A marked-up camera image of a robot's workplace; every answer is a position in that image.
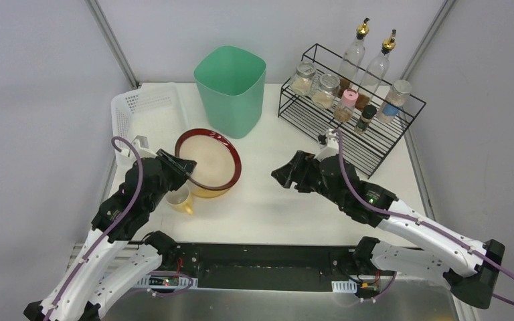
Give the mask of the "yellow mug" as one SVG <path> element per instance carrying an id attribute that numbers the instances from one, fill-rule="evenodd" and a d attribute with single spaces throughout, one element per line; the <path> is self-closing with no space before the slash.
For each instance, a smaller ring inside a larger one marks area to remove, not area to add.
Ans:
<path id="1" fill-rule="evenodd" d="M 193 194 L 187 185 L 165 195 L 166 202 L 176 211 L 193 215 Z"/>

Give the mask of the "cream plate with leaf pattern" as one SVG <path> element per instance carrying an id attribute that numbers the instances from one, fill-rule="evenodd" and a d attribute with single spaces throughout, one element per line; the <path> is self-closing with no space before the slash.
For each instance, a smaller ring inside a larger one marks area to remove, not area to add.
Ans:
<path id="1" fill-rule="evenodd" d="M 221 197 L 222 195 L 226 194 L 235 184 L 234 183 L 228 183 L 222 187 L 216 187 L 216 188 L 209 188 L 209 187 L 202 187 L 201 185 L 197 184 L 194 181 L 189 181 L 189 189 L 190 191 L 199 198 L 203 199 L 213 199 L 216 197 Z"/>

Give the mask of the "red rimmed plate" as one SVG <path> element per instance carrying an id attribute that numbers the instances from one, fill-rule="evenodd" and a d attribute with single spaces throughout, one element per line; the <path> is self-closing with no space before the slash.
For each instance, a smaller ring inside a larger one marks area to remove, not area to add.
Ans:
<path id="1" fill-rule="evenodd" d="M 242 161 L 235 146 L 222 134 L 207 128 L 184 132 L 175 143 L 175 156 L 197 162 L 190 181 L 202 187 L 236 184 L 242 174 Z"/>

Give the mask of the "pink lid spice shaker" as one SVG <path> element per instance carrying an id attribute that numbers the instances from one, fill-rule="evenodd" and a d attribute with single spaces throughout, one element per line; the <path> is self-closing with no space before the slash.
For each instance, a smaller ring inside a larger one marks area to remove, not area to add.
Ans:
<path id="1" fill-rule="evenodd" d="M 333 113 L 334 119 L 339 122 L 351 120 L 358 97 L 359 94 L 355 90 L 346 89 L 335 107 Z"/>

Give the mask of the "glass jar with rice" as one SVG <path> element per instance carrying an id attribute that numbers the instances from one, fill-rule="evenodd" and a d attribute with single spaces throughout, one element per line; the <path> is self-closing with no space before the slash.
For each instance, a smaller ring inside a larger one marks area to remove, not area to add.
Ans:
<path id="1" fill-rule="evenodd" d="M 338 76 L 322 74 L 313 90 L 311 96 L 312 103 L 318 108 L 330 109 L 339 91 L 339 87 L 340 79 Z"/>

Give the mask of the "black lid pepper shaker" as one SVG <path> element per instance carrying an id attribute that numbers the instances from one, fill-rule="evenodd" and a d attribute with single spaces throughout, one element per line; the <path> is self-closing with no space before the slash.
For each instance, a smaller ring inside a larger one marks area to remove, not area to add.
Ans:
<path id="1" fill-rule="evenodd" d="M 359 120 L 357 121 L 354 130 L 358 134 L 363 134 L 367 131 L 371 121 L 377 113 L 377 108 L 368 104 L 362 111 Z"/>

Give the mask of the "black wire rack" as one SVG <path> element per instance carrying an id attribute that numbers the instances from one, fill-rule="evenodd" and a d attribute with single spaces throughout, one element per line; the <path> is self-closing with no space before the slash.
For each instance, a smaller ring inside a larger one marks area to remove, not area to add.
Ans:
<path id="1" fill-rule="evenodd" d="M 337 73 L 342 56 L 329 48 L 316 43 L 301 55 L 302 62 L 310 62 L 317 69 L 316 79 L 323 74 Z M 328 128 L 340 128 L 343 133 L 343 153 L 346 160 L 355 168 L 370 178 L 385 161 L 394 147 L 403 139 L 407 130 L 414 123 L 427 103 L 419 97 L 410 94 L 406 103 L 390 123 L 383 123 L 375 117 L 367 131 L 357 133 L 355 125 L 361 117 L 361 112 L 354 110 L 351 120 L 340 122 L 333 117 L 333 111 L 339 98 L 336 98 L 330 109 L 314 105 L 309 96 L 301 96 L 290 89 L 290 77 L 280 89 L 277 116 L 316 140 L 318 135 Z M 377 108 L 383 106 L 383 101 L 390 90 L 391 82 L 382 80 L 376 92 L 372 92 L 370 104 Z"/>

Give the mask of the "glass jar with grains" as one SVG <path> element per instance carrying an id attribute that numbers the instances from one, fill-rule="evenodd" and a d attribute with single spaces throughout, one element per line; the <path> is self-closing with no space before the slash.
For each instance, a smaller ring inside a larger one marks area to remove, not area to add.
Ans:
<path id="1" fill-rule="evenodd" d="M 313 88 L 316 67 L 310 62 L 301 62 L 290 81 L 290 89 L 300 96 L 308 96 Z"/>

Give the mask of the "silver lid spice jar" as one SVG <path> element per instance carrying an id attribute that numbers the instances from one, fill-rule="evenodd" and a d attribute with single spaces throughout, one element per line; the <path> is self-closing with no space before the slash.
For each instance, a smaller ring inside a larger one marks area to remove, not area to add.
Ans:
<path id="1" fill-rule="evenodd" d="M 395 81 L 376 114 L 377 119 L 384 124 L 390 123 L 402 110 L 411 93 L 412 85 L 409 81 Z"/>

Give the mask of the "gold spout oil bottle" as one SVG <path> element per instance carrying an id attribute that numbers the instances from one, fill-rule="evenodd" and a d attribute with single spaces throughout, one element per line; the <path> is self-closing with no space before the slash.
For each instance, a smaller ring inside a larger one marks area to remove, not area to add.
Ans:
<path id="1" fill-rule="evenodd" d="M 363 20 L 363 23 L 357 27 L 355 39 L 343 54 L 343 58 L 337 71 L 341 76 L 339 92 L 337 94 L 338 98 L 342 97 L 344 91 L 350 87 L 351 81 L 354 80 L 365 55 L 364 41 L 365 37 L 369 33 L 369 20 L 370 18 L 366 17 Z"/>

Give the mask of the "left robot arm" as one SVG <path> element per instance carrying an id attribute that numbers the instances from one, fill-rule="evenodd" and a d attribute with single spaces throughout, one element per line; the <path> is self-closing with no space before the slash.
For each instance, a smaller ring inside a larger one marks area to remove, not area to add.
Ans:
<path id="1" fill-rule="evenodd" d="M 157 269 L 176 242 L 161 231 L 107 278 L 110 262 L 148 221 L 163 197 L 181 188 L 197 163 L 164 150 L 135 161 L 98 209 L 80 253 L 61 282 L 41 301 L 23 311 L 28 320 L 100 320 L 142 277 Z"/>

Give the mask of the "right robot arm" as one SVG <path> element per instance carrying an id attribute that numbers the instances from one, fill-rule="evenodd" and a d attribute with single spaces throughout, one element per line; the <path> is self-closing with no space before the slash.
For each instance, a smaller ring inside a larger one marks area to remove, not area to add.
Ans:
<path id="1" fill-rule="evenodd" d="M 362 181 L 355 167 L 338 156 L 323 160 L 299 150 L 272 177 L 284 188 L 317 193 L 352 220 L 400 236 L 416 250 L 390 245 L 364 236 L 351 254 L 363 274 L 375 270 L 397 271 L 426 278 L 450 290 L 475 308 L 491 305 L 499 275 L 493 263 L 501 263 L 505 246 L 494 240 L 476 241 L 450 231 L 418 214 L 387 189 Z"/>

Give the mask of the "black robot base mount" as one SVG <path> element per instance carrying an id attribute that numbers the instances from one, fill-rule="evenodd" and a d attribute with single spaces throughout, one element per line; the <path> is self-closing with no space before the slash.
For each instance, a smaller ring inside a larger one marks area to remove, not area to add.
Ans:
<path id="1" fill-rule="evenodd" d="M 370 281 L 378 272 L 356 264 L 354 247 L 178 243 L 159 270 L 226 290 L 330 292 L 336 281 Z"/>

